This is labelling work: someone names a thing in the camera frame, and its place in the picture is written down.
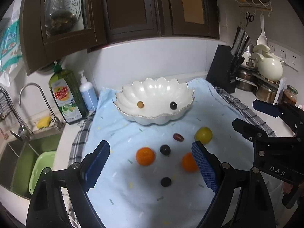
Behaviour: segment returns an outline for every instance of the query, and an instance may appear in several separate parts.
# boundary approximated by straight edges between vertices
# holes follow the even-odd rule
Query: blue lotion bottle
[[[92,112],[97,109],[98,99],[96,97],[96,93],[94,91],[92,83],[87,81],[87,78],[83,75],[83,72],[84,70],[79,72],[81,75],[81,85],[79,87],[79,90],[88,111]]]

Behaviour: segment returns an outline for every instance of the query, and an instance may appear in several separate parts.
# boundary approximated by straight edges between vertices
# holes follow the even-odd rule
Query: scissors
[[[249,22],[253,22],[254,21],[254,15],[250,14],[249,12],[246,12],[245,17],[246,17],[246,20],[247,20],[247,23],[246,23],[246,27],[247,27],[247,25],[248,25]]]

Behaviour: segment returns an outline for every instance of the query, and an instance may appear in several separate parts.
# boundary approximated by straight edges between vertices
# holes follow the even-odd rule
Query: white bowl
[[[193,94],[194,89],[188,89],[187,83],[179,84],[176,79],[147,78],[144,82],[134,81],[123,86],[122,92],[116,93],[114,105],[129,121],[161,125],[182,117],[194,101]],[[137,106],[139,101],[144,103],[141,109]],[[170,108],[171,102],[177,104],[177,109]]]

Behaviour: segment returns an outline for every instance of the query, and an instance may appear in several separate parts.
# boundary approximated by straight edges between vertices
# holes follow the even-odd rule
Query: metal faucet
[[[9,105],[11,111],[15,115],[17,121],[20,124],[20,127],[18,129],[18,133],[15,133],[10,130],[11,134],[15,136],[17,139],[21,141],[30,141],[31,137],[33,136],[33,132],[29,129],[29,127],[26,125],[26,123],[21,119],[20,115],[16,111],[14,104],[8,94],[8,92],[0,86],[0,93],[2,93],[7,101],[7,104]]]
[[[61,129],[64,127],[64,124],[59,120],[59,118],[58,118],[57,116],[55,116],[55,113],[53,112],[52,108],[50,107],[50,105],[49,105],[49,103],[48,103],[48,101],[47,101],[47,99],[46,99],[46,97],[45,97],[45,95],[44,95],[44,93],[43,93],[41,87],[40,87],[38,84],[31,82],[31,83],[26,84],[26,85],[21,89],[21,91],[20,91],[20,93],[19,93],[19,106],[21,107],[21,94],[22,94],[23,90],[24,90],[27,86],[35,86],[35,87],[37,87],[37,88],[40,90],[40,92],[41,92],[41,94],[42,94],[42,97],[43,97],[45,103],[47,104],[47,106],[48,106],[50,112],[52,113],[52,115],[53,115],[53,117],[54,117],[54,119],[52,119],[53,124],[55,125],[55,127],[56,127],[58,130],[61,130]]]

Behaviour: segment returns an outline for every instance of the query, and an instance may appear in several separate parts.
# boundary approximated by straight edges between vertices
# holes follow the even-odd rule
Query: kitchen sink
[[[31,141],[24,143],[19,140],[8,142],[0,156],[0,185],[13,193],[31,199],[29,180],[38,158],[43,152],[56,151],[62,130],[54,128],[34,134]]]

